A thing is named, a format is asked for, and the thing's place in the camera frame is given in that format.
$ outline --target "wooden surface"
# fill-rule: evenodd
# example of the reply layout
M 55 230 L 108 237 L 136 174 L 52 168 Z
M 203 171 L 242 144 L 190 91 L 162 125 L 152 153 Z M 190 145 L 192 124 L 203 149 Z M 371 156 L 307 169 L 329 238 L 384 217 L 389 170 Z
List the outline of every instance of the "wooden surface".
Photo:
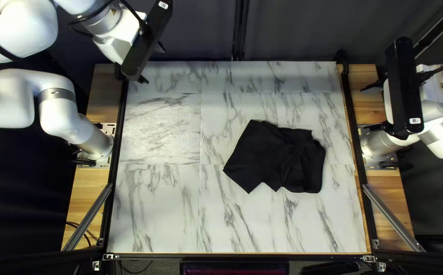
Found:
M 113 77 L 113 65 L 96 65 L 94 78 L 90 92 L 87 117 L 92 122 L 115 122 L 118 114 L 121 82 Z M 376 67 L 374 65 L 350 65 L 350 87 L 354 109 L 358 124 L 373 124 L 385 120 L 384 103 L 380 93 L 362 94 L 360 89 L 377 80 Z M 90 209 L 98 195 L 108 181 L 108 169 L 83 169 L 78 168 L 75 174 L 72 197 L 70 199 L 67 220 L 80 223 Z M 405 227 L 413 233 L 408 214 L 408 206 L 398 170 L 368 171 L 368 183 L 377 192 L 387 206 L 400 219 Z M 391 224 L 377 210 L 374 210 L 376 230 L 381 244 L 386 249 L 409 250 L 409 247 L 401 240 Z M 94 245 L 101 228 L 102 209 L 89 226 L 87 235 Z M 74 232 L 74 228 L 66 226 L 63 246 Z M 366 232 L 367 250 L 370 251 L 369 239 Z M 84 237 L 76 249 L 88 247 Z
M 339 73 L 341 73 L 342 66 L 338 65 L 338 69 Z M 360 89 L 368 84 L 374 83 L 377 78 L 375 65 L 349 66 L 350 89 L 352 90 L 352 101 L 354 103 L 357 124 L 374 124 L 386 120 L 384 102 L 381 93 L 364 94 L 360 92 Z M 408 213 L 408 205 L 406 203 L 405 192 L 403 191 L 399 170 L 370 170 L 366 171 L 366 174 L 369 185 L 403 223 L 408 231 L 413 234 L 411 219 Z M 364 215 L 362 198 L 359 196 L 359 199 L 361 201 L 361 209 Z M 382 213 L 378 209 L 375 209 L 375 207 L 373 207 L 373 212 L 377 236 L 383 248 L 411 250 L 396 233 Z
M 111 64 L 99 64 L 94 68 L 91 92 L 86 116 L 91 122 L 115 122 L 118 116 L 122 81 L 114 78 L 115 67 Z M 92 204 L 108 183 L 109 169 L 77 168 L 75 172 L 72 196 L 67 214 L 67 221 L 80 223 Z M 86 235 L 94 246 L 103 218 L 101 208 L 88 228 Z M 62 247 L 65 246 L 75 228 L 66 226 Z M 88 248 L 87 240 L 82 237 L 76 249 Z

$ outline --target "black garment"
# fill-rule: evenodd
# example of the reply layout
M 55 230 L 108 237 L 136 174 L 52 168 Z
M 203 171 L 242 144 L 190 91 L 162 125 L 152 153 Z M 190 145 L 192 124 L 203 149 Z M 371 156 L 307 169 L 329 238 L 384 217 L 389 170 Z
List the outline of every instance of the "black garment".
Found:
M 251 120 L 223 172 L 247 193 L 261 182 L 274 191 L 318 193 L 322 189 L 325 149 L 310 130 L 278 128 Z

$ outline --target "marble tile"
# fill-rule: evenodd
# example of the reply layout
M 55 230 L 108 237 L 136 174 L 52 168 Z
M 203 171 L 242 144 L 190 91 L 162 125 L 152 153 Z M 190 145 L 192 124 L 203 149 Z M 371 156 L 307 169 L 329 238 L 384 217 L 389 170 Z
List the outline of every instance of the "marble tile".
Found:
M 149 84 L 139 84 L 140 91 L 201 92 L 203 62 L 150 61 L 142 75 Z
M 313 131 L 325 147 L 325 163 L 354 163 L 341 93 L 279 93 L 276 108 L 279 127 Z
M 207 93 L 201 98 L 202 164 L 225 164 L 251 119 L 276 123 L 274 95 Z
M 286 252 L 282 188 L 260 184 L 247 194 L 223 172 L 201 165 L 197 247 L 199 252 Z
M 272 62 L 205 62 L 203 93 L 274 92 Z
M 198 164 L 120 164 L 108 251 L 196 252 L 198 184 Z
M 340 92 L 335 62 L 274 61 L 276 92 Z
M 199 93 L 140 91 L 130 83 L 120 161 L 199 163 Z
M 284 189 L 288 252 L 366 252 L 353 166 L 324 166 L 322 182 L 318 194 Z

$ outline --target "qr code sticker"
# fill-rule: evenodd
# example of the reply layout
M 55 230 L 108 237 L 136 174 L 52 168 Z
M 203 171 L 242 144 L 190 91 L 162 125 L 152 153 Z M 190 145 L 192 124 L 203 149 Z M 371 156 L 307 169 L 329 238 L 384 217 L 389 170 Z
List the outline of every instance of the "qr code sticker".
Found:
M 159 2 L 159 6 L 163 9 L 167 9 L 169 7 L 169 5 L 167 3 L 164 3 L 162 1 Z
M 418 118 L 410 118 L 409 122 L 410 122 L 410 124 L 420 124 L 422 122 L 422 120 L 420 119 L 420 117 L 418 117 Z

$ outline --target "screen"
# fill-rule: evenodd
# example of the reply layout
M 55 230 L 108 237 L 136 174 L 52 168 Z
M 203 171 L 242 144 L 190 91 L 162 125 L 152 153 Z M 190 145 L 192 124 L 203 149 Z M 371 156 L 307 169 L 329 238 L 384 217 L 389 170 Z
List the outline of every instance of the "screen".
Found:
M 288 275 L 287 262 L 182 261 L 181 275 Z

